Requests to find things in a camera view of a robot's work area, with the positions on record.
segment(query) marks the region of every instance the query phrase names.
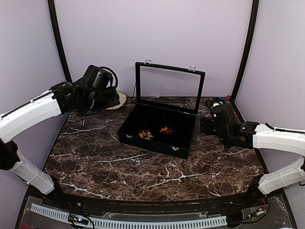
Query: marble table surface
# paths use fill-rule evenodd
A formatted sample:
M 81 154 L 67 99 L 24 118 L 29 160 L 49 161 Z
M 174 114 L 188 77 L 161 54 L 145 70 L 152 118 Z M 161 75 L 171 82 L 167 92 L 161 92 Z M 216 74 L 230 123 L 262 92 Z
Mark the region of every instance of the marble table surface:
M 130 112 L 130 99 L 118 110 L 89 116 L 70 113 L 46 162 L 65 193 L 137 201 L 194 200 L 245 192 L 263 169 L 255 151 L 225 151 L 215 136 L 200 133 L 209 116 L 202 98 L 187 160 L 120 143 L 117 131 Z M 157 98 L 192 106 L 194 98 Z

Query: metal latch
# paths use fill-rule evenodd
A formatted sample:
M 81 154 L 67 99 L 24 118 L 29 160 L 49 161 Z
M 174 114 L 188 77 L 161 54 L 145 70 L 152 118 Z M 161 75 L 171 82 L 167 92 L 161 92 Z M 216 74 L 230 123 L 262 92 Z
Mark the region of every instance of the metal latch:
M 189 71 L 191 71 L 191 72 L 195 72 L 195 70 L 196 70 L 196 66 L 194 66 L 194 65 L 190 65 L 190 67 L 189 67 Z
M 173 150 L 173 151 L 178 151 L 178 150 L 179 150 L 179 147 L 174 147 L 174 146 L 172 146 L 172 150 Z
M 144 62 L 144 64 L 151 64 L 151 60 L 146 60 L 145 62 Z

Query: box lid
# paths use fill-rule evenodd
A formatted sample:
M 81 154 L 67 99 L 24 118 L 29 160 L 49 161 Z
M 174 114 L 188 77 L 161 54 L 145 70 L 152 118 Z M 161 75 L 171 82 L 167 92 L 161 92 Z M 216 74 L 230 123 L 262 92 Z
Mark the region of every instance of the box lid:
M 181 106 L 172 105 L 172 104 L 164 104 L 164 103 L 160 103 L 160 102 L 156 102 L 156 101 L 151 101 L 151 100 L 149 100 L 149 98 L 143 98 L 141 95 L 141 81 L 144 81 L 143 80 L 144 76 L 141 76 L 141 69 L 143 69 L 143 68 L 145 68 L 147 70 L 152 70 L 152 69 L 170 70 L 171 76 L 174 76 L 172 73 L 178 73 L 178 72 L 186 73 L 186 75 L 192 74 L 195 77 L 198 76 L 199 85 L 198 85 L 198 90 L 197 91 L 195 90 L 196 92 L 194 94 L 194 95 L 196 95 L 196 103 L 195 103 L 194 108 L 185 107 L 183 104 L 181 104 Z M 156 106 L 156 107 L 161 107 L 161 108 L 165 108 L 165 109 L 170 109 L 170 110 L 175 110 L 175 111 L 179 111 L 179 112 L 185 112 L 185 113 L 196 115 L 198 113 L 198 108 L 199 108 L 199 104 L 200 104 L 204 76 L 205 76 L 205 72 L 197 71 L 195 69 L 195 66 L 190 66 L 189 69 L 186 69 L 186 68 L 179 68 L 179 67 L 173 67 L 173 66 L 168 66 L 168 65 L 153 64 L 149 60 L 147 60 L 145 62 L 136 62 L 135 63 L 135 77 L 136 77 L 137 102 L 141 103 L 141 104 L 146 104 L 146 105 L 151 105 L 151 106 Z M 170 85 L 163 85 L 163 88 L 166 88 L 166 87 L 170 87 Z

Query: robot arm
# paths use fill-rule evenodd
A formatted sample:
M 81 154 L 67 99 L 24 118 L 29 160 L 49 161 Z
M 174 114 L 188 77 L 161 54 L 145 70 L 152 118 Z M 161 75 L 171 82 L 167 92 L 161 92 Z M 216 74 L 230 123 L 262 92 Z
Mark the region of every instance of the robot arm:
M 112 86 L 112 76 L 116 80 L 115 86 Z M 84 115 L 88 111 L 97 112 L 118 105 L 117 84 L 117 77 L 111 69 L 90 65 L 78 81 L 62 82 L 24 105 L 1 114 L 0 169 L 15 173 L 45 195 L 61 192 L 57 180 L 27 160 L 12 139 L 46 119 L 72 110 Z
M 305 181 L 305 131 L 272 127 L 268 124 L 243 122 L 239 125 L 233 109 L 220 99 L 208 106 L 212 118 L 201 119 L 201 131 L 216 135 L 225 148 L 276 149 L 302 157 L 296 162 L 271 174 L 255 177 L 247 191 L 248 200 L 255 200 L 277 189 Z

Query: cable organizer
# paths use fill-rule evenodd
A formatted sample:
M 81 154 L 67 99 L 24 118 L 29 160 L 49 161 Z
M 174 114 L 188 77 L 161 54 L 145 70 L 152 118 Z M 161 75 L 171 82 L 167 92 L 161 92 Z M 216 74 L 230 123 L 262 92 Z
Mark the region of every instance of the cable organizer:
M 68 211 L 56 210 L 38 204 L 32 204 L 31 211 L 60 222 L 69 223 Z M 178 222 L 128 222 L 94 217 L 90 217 L 90 219 L 94 222 L 96 229 L 204 229 L 227 225 L 226 216 Z M 92 228 L 92 224 L 89 222 L 85 228 Z

